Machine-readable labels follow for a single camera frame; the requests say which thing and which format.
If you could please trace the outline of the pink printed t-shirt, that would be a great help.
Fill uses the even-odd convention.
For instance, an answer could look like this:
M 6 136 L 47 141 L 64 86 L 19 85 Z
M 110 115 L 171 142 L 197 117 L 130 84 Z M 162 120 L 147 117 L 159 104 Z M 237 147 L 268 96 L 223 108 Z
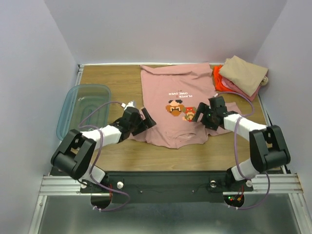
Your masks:
M 221 127 L 210 130 L 192 121 L 199 104 L 208 104 L 216 95 L 212 73 L 209 63 L 157 68 L 142 65 L 143 106 L 156 125 L 130 139 L 179 149 L 189 144 L 203 144 L 209 136 L 227 134 Z

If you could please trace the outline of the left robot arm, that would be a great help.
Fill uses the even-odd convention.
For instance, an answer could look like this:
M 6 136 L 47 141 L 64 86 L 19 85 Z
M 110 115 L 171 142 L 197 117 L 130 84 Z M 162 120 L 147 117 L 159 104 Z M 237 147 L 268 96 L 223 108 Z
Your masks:
M 139 135 L 156 126 L 146 108 L 125 107 L 123 114 L 105 127 L 88 132 L 70 130 L 52 155 L 51 175 L 69 176 L 74 180 L 89 181 L 97 192 L 109 187 L 105 172 L 91 162 L 94 151 L 100 155 L 104 146 L 118 144 L 130 136 Z

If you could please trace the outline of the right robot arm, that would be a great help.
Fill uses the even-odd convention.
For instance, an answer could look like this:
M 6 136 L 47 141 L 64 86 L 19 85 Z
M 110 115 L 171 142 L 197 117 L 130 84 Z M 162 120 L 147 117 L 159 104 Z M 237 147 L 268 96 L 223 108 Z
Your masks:
M 249 142 L 250 158 L 241 163 L 238 162 L 237 146 L 234 147 L 236 165 L 226 171 L 224 184 L 227 189 L 236 190 L 243 180 L 290 163 L 291 156 L 279 126 L 258 124 L 227 110 L 223 97 L 210 98 L 209 103 L 199 103 L 193 122 L 200 121 L 210 130 L 223 128 L 234 132 L 235 144 L 238 135 Z

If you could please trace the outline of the folded orange t-shirt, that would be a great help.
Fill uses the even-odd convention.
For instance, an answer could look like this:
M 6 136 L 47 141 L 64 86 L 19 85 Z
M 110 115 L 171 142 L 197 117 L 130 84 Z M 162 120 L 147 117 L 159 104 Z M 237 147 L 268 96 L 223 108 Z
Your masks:
M 233 84 L 230 80 L 223 77 L 219 71 L 223 65 L 218 65 L 213 68 L 214 84 L 215 89 L 221 92 L 240 92 L 240 89 Z

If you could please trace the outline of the folded pink t-shirt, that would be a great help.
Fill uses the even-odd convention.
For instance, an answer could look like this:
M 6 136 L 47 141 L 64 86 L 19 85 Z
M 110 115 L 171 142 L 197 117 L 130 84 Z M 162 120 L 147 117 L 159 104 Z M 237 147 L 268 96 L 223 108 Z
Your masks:
M 237 87 L 233 82 L 231 82 L 230 80 L 228 80 L 227 78 L 222 78 L 221 79 L 221 83 L 223 86 L 225 86 L 226 88 L 228 88 L 230 91 L 235 92 L 235 93 L 239 93 L 241 95 L 243 95 L 244 97 L 246 97 L 249 101 L 253 101 L 255 99 L 255 97 L 258 94 L 259 89 L 261 88 L 261 86 L 258 86 L 258 88 L 256 89 L 256 91 L 249 96 L 248 94 L 244 93 L 239 87 Z

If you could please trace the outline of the clear teal plastic bin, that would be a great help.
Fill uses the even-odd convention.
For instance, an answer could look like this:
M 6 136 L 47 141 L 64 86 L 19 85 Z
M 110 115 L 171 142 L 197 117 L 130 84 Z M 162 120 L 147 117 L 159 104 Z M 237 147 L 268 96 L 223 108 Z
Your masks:
M 77 129 L 78 125 L 96 108 L 111 101 L 110 89 L 102 84 L 81 84 L 67 93 L 56 135 L 63 140 L 69 130 Z

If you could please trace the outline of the folded beige t-shirt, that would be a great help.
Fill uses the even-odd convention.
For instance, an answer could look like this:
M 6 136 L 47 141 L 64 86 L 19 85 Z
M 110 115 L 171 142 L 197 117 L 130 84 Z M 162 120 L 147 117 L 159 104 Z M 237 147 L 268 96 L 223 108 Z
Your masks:
M 219 73 L 251 96 L 265 76 L 268 68 L 246 62 L 238 56 L 227 58 Z

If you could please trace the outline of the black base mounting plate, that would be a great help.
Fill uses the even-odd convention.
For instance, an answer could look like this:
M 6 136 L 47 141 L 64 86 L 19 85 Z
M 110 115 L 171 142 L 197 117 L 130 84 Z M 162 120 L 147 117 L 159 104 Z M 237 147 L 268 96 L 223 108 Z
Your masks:
M 123 183 L 122 193 L 112 194 L 113 203 L 222 203 L 225 194 L 253 191 L 244 180 L 229 179 L 225 171 L 110 171 L 102 182 L 114 190 Z

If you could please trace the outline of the cream cloth piece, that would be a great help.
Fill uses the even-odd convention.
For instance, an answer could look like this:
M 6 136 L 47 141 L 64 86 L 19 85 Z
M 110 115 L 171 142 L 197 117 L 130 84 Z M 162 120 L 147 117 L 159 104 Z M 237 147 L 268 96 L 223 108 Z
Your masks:
M 268 82 L 269 82 L 269 79 L 265 76 L 263 80 L 261 81 L 260 86 L 265 86 L 268 84 Z

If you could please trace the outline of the aluminium frame rail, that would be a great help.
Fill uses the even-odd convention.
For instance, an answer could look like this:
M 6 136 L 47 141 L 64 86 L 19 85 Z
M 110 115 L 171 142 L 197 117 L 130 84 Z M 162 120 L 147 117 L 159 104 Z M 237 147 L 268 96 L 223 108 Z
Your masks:
M 69 176 L 44 176 L 39 190 L 41 196 L 91 195 L 83 193 L 81 184 Z

